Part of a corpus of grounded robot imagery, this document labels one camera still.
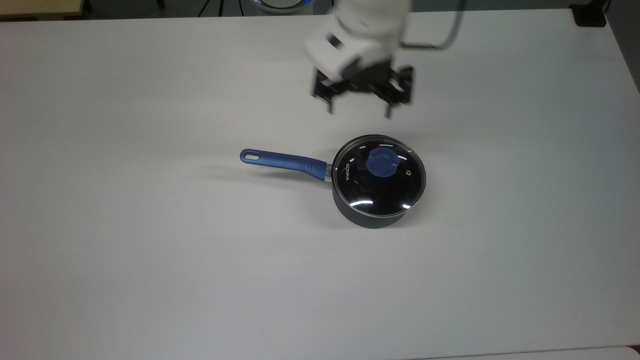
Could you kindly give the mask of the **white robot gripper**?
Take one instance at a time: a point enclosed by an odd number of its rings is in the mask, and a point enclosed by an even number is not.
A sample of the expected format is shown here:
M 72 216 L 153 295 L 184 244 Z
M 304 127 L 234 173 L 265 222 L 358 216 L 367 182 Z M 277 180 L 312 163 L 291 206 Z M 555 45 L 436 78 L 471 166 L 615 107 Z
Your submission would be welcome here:
M 362 36 L 345 30 L 337 22 L 327 22 L 304 41 L 304 52 L 314 66 L 310 95 L 334 113 L 334 98 L 350 90 L 347 79 L 388 62 L 400 45 L 402 30 L 381 36 Z M 372 93 L 386 103 L 384 117 L 390 120 L 399 105 L 409 105 L 413 96 L 415 68 L 394 70 L 386 65 L 376 76 Z

